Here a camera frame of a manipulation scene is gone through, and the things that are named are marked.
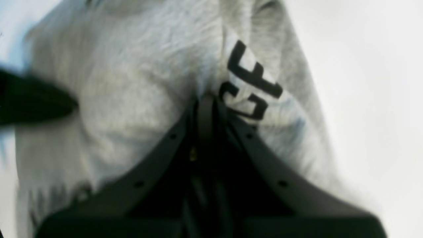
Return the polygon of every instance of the white wall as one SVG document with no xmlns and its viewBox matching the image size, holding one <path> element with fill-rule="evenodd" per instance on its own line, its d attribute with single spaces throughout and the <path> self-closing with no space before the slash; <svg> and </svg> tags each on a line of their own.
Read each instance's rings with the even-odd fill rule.
<svg viewBox="0 0 423 238">
<path fill-rule="evenodd" d="M 423 237 L 423 1 L 286 0 L 342 174 Z"/>
</svg>

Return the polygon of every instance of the gray sweatshirt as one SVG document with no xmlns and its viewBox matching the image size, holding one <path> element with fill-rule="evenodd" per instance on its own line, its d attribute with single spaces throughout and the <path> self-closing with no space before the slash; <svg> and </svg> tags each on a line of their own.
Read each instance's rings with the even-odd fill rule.
<svg viewBox="0 0 423 238">
<path fill-rule="evenodd" d="M 319 100 L 279 0 L 64 0 L 26 37 L 28 68 L 79 101 L 16 129 L 19 238 L 118 179 L 179 120 L 222 94 L 308 181 L 364 206 L 338 179 Z"/>
</svg>

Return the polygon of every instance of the white background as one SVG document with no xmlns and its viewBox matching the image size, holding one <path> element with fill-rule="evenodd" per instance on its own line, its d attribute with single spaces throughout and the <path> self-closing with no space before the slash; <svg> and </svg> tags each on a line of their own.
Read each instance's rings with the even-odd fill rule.
<svg viewBox="0 0 423 238">
<path fill-rule="evenodd" d="M 0 64 L 59 0 L 0 0 Z M 377 199 L 391 238 L 423 237 L 423 1 L 286 0 L 342 175 Z M 14 138 L 0 144 L 0 228 L 14 238 Z"/>
</svg>

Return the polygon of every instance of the black pointed object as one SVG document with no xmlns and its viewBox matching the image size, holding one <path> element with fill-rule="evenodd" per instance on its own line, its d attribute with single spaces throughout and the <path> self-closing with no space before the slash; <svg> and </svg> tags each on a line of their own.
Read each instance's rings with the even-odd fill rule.
<svg viewBox="0 0 423 238">
<path fill-rule="evenodd" d="M 78 103 L 56 86 L 34 76 L 0 70 L 0 126 L 51 121 L 77 107 Z"/>
</svg>

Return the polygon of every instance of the black plastic object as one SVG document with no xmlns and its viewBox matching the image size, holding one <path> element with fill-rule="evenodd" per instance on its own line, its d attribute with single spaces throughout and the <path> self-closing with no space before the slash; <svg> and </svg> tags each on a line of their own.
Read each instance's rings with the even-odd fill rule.
<svg viewBox="0 0 423 238">
<path fill-rule="evenodd" d="M 374 215 L 311 185 L 212 96 L 97 195 L 37 238 L 385 238 Z"/>
<path fill-rule="evenodd" d="M 50 121 L 77 107 L 71 96 L 53 85 L 0 70 L 0 126 Z"/>
</svg>

